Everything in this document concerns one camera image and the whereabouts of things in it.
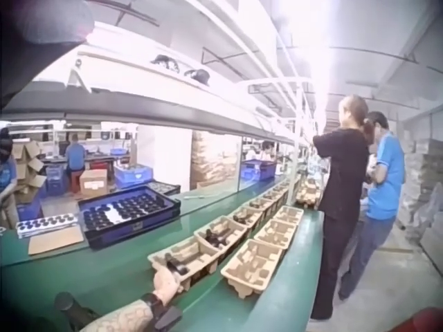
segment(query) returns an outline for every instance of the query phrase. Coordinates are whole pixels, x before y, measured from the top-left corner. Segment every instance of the green conveyor belt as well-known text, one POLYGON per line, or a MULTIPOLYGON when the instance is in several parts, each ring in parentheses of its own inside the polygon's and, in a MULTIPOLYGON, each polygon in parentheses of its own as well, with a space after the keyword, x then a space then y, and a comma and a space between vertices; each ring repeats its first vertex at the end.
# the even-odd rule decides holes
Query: green conveyor belt
MULTIPOLYGON (((274 181, 269 181, 254 185, 182 216, 174 223, 97 252, 83 248, 42 259, 15 257, 21 263, 2 266, 1 269, 2 300, 18 310, 26 320, 44 317, 55 325, 52 328, 33 327, 32 331, 68 331, 66 320, 53 308, 57 293, 69 291, 81 305, 99 314, 133 302, 152 290, 153 271, 147 262, 148 254, 191 236, 197 228, 232 212, 274 184, 274 181)), ((231 331, 231 328, 232 331, 240 331, 245 323, 246 327, 252 328, 249 316, 262 316, 258 321, 275 319, 282 324, 284 318, 288 320, 285 324, 292 327, 294 320, 297 320, 296 324, 304 325, 311 310, 320 264, 320 219, 319 212, 305 215, 271 285, 259 300, 257 295, 246 300, 239 299, 218 269, 175 299, 174 304, 183 309, 184 316, 173 331, 231 331), (269 313, 274 309, 278 313, 271 317, 269 313)), ((14 249, 3 243, 3 256, 7 250, 14 249)), ((264 331, 260 329, 263 326, 258 324, 253 328, 264 331)))
POLYGON ((323 239, 323 216, 306 211, 291 247, 269 287, 258 297, 239 299, 218 273, 207 289, 187 303, 174 332, 305 332, 317 287, 323 239))

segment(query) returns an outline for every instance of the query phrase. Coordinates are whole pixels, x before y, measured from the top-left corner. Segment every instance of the hand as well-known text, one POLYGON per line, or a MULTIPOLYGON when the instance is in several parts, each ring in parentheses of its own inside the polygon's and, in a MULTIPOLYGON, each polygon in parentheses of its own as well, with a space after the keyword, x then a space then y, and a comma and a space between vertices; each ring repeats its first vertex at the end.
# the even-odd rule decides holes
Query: hand
POLYGON ((154 275, 154 294, 167 305, 171 299, 183 291, 180 285, 179 275, 172 273, 165 266, 159 263, 153 263, 152 267, 156 270, 154 275))

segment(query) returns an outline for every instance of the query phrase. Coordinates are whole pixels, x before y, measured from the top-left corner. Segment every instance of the dark hair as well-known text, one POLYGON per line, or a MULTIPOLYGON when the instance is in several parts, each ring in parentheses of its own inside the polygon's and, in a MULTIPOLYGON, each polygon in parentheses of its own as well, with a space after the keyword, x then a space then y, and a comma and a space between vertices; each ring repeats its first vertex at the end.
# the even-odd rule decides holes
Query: dark hair
POLYGON ((359 126, 365 124, 365 119, 369 113, 368 104, 359 95, 349 95, 341 100, 341 106, 345 112, 350 112, 351 116, 359 126))
POLYGON ((274 146, 273 142, 270 142, 270 141, 268 141, 268 140, 264 140, 264 141, 262 142, 262 150, 263 150, 263 151, 264 151, 264 150, 267 150, 267 149, 272 149, 273 146, 274 146))
POLYGON ((369 112, 368 119, 376 125, 377 123, 380 125, 383 129, 389 129, 389 122, 387 117, 382 112, 373 111, 369 112))
POLYGON ((4 138, 11 138, 9 134, 9 129, 7 127, 0 129, 0 139, 4 138))
POLYGON ((361 131, 365 136, 366 142, 368 145, 374 144, 374 124, 371 120, 365 119, 363 126, 361 127, 361 131))

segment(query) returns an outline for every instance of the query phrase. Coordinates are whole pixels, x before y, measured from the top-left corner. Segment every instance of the red stool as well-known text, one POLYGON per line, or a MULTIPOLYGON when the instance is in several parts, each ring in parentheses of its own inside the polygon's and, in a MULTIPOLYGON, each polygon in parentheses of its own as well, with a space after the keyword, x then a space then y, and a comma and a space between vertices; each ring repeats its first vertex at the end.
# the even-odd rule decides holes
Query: red stool
POLYGON ((71 172, 71 191, 77 194, 80 191, 80 177, 83 171, 71 172))
POLYGON ((425 308, 389 332, 441 332, 443 309, 425 308))

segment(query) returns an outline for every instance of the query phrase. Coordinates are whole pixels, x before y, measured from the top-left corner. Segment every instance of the worker in blue shirt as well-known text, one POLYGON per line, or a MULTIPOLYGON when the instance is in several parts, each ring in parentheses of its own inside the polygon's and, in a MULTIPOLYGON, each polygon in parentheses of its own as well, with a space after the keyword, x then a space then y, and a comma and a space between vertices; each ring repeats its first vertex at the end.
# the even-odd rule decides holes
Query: worker in blue shirt
POLYGON ((9 131, 0 131, 0 225, 14 229, 19 222, 14 190, 17 186, 17 166, 11 156, 12 139, 9 131))
POLYGON ((374 251, 388 238, 397 217, 401 186, 405 181, 404 153, 399 140, 389 131, 381 112, 370 112, 377 144, 377 165, 371 173, 366 220, 352 255, 349 270, 341 278, 338 297, 343 301, 355 290, 374 251))
POLYGON ((86 157, 86 149, 78 142, 78 135, 72 135, 71 144, 66 148, 66 158, 68 165, 66 167, 66 174, 71 180, 72 172, 84 171, 84 159, 86 157))

